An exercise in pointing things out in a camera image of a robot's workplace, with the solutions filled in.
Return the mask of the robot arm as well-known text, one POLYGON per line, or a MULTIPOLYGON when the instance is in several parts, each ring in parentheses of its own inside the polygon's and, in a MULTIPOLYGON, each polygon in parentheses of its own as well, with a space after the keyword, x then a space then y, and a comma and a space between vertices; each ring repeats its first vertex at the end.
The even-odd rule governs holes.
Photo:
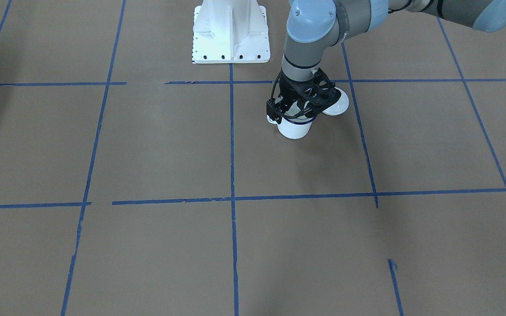
POLYGON ((382 24, 400 11, 426 13, 473 30, 506 26, 506 0, 291 0, 277 98, 267 101, 271 120, 313 118, 339 102, 341 93, 319 65, 325 50, 382 24))

